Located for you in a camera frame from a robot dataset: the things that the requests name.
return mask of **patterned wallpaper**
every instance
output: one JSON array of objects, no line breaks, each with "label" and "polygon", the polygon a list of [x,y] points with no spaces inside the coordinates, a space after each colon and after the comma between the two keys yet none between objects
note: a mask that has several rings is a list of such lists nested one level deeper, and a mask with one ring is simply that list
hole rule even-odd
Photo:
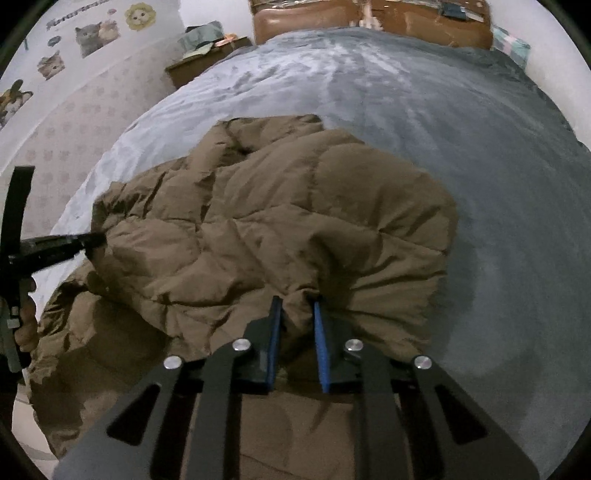
[{"label": "patterned wallpaper", "polygon": [[[181,56],[176,41],[167,40],[122,60],[67,98],[26,140],[11,162],[36,167],[24,238],[48,235],[102,154],[135,119],[174,92],[164,68]],[[11,172],[12,166],[2,183]]]}]

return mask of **cat picture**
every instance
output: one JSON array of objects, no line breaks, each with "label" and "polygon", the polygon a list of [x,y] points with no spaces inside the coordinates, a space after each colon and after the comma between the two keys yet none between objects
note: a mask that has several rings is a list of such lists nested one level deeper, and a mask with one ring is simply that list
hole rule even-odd
[{"label": "cat picture", "polygon": [[22,80],[14,82],[12,87],[0,95],[0,130],[33,96],[33,92],[22,92]]},{"label": "cat picture", "polygon": [[80,46],[80,54],[85,59],[91,53],[103,47],[103,41],[99,37],[100,23],[76,27],[76,43]]},{"label": "cat picture", "polygon": [[80,45],[80,53],[83,59],[120,36],[119,27],[114,20],[106,20],[101,23],[76,28],[76,43]]},{"label": "cat picture", "polygon": [[116,21],[107,20],[100,24],[99,38],[103,42],[103,46],[116,40],[119,36],[119,28],[117,27]]},{"label": "cat picture", "polygon": [[59,50],[51,57],[43,57],[37,64],[37,70],[39,70],[39,73],[45,77],[46,81],[60,73],[65,68],[66,66],[60,57]]}]

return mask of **human hand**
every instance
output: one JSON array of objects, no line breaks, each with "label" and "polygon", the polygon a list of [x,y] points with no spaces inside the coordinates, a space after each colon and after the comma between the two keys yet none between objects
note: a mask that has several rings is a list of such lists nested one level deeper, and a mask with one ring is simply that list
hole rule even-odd
[{"label": "human hand", "polygon": [[[28,291],[33,292],[37,289],[37,286],[32,278],[30,282]],[[39,344],[36,313],[37,306],[35,302],[30,296],[27,296],[27,300],[21,305],[22,326],[14,332],[14,341],[20,347],[21,352],[32,352]]]}]

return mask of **metal screw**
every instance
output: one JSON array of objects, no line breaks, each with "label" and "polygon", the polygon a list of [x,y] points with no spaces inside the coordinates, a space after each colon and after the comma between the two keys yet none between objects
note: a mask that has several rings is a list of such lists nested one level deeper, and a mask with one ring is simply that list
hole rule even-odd
[{"label": "metal screw", "polygon": [[172,355],[164,361],[164,368],[166,370],[176,370],[182,364],[183,360],[179,356]]},{"label": "metal screw", "polygon": [[421,355],[414,359],[414,366],[419,370],[429,370],[433,366],[433,361],[429,357]]},{"label": "metal screw", "polygon": [[345,342],[345,350],[348,352],[360,352],[363,349],[363,342],[358,338],[352,338]]},{"label": "metal screw", "polygon": [[251,346],[251,341],[248,338],[239,338],[238,340],[234,340],[232,344],[232,348],[237,352],[246,352],[251,349]]}]

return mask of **wooden nightstand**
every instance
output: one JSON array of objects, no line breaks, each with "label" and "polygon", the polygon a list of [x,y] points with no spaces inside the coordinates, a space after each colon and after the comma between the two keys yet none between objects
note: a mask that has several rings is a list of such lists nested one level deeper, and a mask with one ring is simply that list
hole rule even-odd
[{"label": "wooden nightstand", "polygon": [[201,75],[216,62],[225,59],[237,48],[251,45],[252,43],[247,37],[239,38],[223,47],[213,47],[209,53],[203,56],[189,57],[178,61],[174,65],[166,67],[166,72],[170,75],[174,86],[179,89]]}]

